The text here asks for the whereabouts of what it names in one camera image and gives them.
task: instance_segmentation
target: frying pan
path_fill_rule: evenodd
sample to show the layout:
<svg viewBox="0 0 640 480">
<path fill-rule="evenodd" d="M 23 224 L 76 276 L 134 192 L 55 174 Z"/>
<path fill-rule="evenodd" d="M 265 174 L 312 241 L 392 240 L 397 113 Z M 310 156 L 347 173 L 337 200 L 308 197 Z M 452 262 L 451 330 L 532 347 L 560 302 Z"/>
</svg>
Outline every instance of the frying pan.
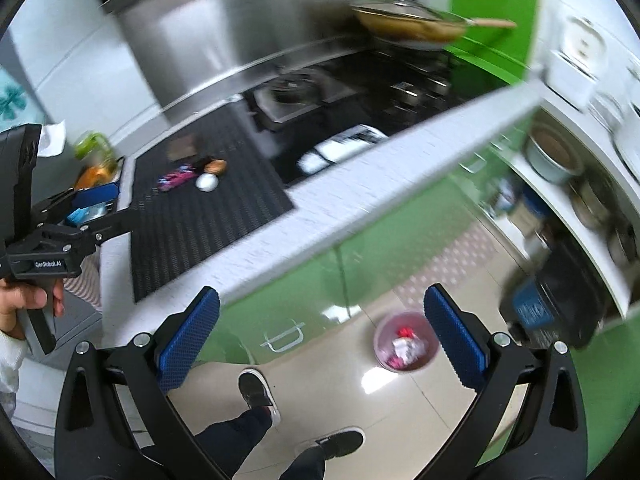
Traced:
<svg viewBox="0 0 640 480">
<path fill-rule="evenodd" d="M 375 37 L 417 50 L 441 50 L 464 36 L 468 27 L 517 26 L 510 20 L 462 18 L 415 0 L 359 0 L 351 4 L 351 9 Z"/>
</svg>

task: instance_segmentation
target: striped cloth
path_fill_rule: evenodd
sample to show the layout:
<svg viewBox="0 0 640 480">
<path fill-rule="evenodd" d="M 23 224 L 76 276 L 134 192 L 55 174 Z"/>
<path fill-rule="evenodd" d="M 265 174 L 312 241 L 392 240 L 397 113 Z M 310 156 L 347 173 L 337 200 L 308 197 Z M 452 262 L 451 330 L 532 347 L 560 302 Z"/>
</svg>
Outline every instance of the striped cloth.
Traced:
<svg viewBox="0 0 640 480">
<path fill-rule="evenodd" d="M 98 248 L 94 254 L 87 256 L 80 268 L 82 274 L 77 278 L 67 278 L 65 280 L 65 288 L 72 294 L 75 294 L 81 300 L 90 303 L 95 310 L 102 312 L 100 304 L 100 249 Z"/>
</svg>

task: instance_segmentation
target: pink trash bin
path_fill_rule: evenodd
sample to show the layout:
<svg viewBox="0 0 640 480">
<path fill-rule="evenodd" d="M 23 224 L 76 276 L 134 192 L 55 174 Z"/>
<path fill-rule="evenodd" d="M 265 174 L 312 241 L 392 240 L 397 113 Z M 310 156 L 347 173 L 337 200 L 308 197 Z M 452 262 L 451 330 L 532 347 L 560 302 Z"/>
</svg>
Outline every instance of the pink trash bin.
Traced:
<svg viewBox="0 0 640 480">
<path fill-rule="evenodd" d="M 386 362 L 394 355 L 392 341 L 398 337 L 398 330 L 405 326 L 413 329 L 415 335 L 424 342 L 427 353 L 424 357 L 418 359 L 404 370 L 396 370 L 386 364 Z M 436 333 L 433 331 L 433 328 L 431 328 L 427 318 L 424 317 L 424 314 L 417 310 L 406 310 L 404 312 L 398 312 L 397 314 L 390 314 L 378 325 L 373 336 L 373 349 L 380 365 L 386 368 L 386 370 L 399 374 L 415 372 L 416 370 L 424 368 L 436 357 L 439 348 L 440 342 L 438 341 Z"/>
</svg>

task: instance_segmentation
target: drawer handle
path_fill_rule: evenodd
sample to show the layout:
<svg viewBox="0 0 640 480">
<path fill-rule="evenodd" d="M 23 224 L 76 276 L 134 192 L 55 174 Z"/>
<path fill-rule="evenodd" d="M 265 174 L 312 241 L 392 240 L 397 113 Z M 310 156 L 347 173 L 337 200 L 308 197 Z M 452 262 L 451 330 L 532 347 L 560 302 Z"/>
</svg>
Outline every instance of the drawer handle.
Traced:
<svg viewBox="0 0 640 480">
<path fill-rule="evenodd" d="M 293 327 L 289 328 L 288 330 L 285 330 L 282 334 L 279 334 L 276 337 L 273 337 L 272 339 L 269 339 L 267 337 L 266 333 L 265 333 L 264 334 L 265 342 L 262 343 L 260 346 L 266 346 L 266 347 L 269 348 L 269 350 L 271 350 L 272 352 L 275 352 L 276 354 L 281 354 L 283 352 L 286 352 L 287 350 L 292 349 L 294 346 L 299 345 L 300 343 L 302 343 L 305 340 L 305 335 L 302 333 L 302 327 L 304 325 L 305 325 L 304 323 L 298 323 L 296 326 L 293 326 Z M 290 334 L 293 334 L 293 333 L 296 333 L 296 332 L 298 332 L 298 338 L 295 341 L 292 341 L 291 343 L 289 343 L 287 345 L 284 345 L 281 348 L 275 349 L 273 347 L 273 343 L 275 343 L 276 341 L 279 341 L 283 337 L 286 337 L 286 336 L 288 336 Z"/>
<path fill-rule="evenodd" d="M 507 146 L 510 144 L 510 139 L 506 135 L 501 135 L 499 140 L 496 140 L 491 143 L 491 145 L 501 152 L 507 149 Z"/>
<path fill-rule="evenodd" d="M 469 164 L 468 166 L 460 164 L 460 168 L 467 171 L 468 173 L 471 173 L 472 175 L 475 175 L 476 173 L 478 173 L 478 171 L 482 171 L 486 166 L 486 159 L 483 156 L 478 155 L 477 153 L 474 153 L 474 155 L 478 160 L 474 161 L 472 164 Z"/>
</svg>

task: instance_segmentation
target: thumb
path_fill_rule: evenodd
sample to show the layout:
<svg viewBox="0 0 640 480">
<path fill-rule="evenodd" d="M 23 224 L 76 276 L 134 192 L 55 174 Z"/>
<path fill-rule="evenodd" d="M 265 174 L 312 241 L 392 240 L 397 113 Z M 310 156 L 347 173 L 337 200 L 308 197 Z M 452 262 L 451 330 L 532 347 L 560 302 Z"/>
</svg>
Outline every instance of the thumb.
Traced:
<svg viewBox="0 0 640 480">
<path fill-rule="evenodd" d="M 12 284 L 1 293 L 4 298 L 1 298 L 0 306 L 3 306 L 4 310 L 42 308 L 47 304 L 47 293 L 38 286 L 26 283 Z"/>
</svg>

